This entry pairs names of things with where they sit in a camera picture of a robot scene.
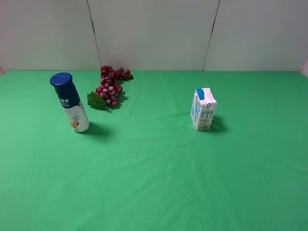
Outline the green tablecloth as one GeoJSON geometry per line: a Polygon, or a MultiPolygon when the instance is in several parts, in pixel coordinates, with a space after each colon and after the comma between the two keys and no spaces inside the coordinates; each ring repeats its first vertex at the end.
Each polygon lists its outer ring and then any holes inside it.
{"type": "Polygon", "coordinates": [[[0,78],[3,231],[305,231],[308,79],[294,72],[142,72],[117,109],[73,131],[52,71],[0,78]],[[195,89],[217,107],[190,116],[195,89]]]}

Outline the red grape bunch with leaf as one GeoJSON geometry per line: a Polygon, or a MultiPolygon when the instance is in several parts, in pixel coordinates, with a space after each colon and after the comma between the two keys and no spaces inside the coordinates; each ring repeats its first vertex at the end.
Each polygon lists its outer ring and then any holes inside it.
{"type": "Polygon", "coordinates": [[[123,82],[134,76],[129,69],[114,69],[110,65],[101,66],[100,71],[100,85],[87,94],[87,104],[96,110],[116,109],[124,101],[123,82]]]}

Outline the white blue milk carton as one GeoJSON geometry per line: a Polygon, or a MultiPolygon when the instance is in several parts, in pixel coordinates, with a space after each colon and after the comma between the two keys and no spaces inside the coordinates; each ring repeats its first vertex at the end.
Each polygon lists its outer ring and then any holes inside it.
{"type": "Polygon", "coordinates": [[[190,116],[197,131],[210,128],[217,107],[210,88],[195,89],[190,116]]]}

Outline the blue white yogurt bottle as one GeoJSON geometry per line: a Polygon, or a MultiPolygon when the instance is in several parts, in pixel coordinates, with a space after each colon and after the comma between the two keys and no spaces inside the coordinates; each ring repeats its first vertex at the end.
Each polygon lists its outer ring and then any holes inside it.
{"type": "Polygon", "coordinates": [[[90,122],[73,83],[72,75],[66,72],[55,74],[51,77],[50,84],[54,87],[73,130],[78,133],[85,132],[90,127],[90,122]]]}

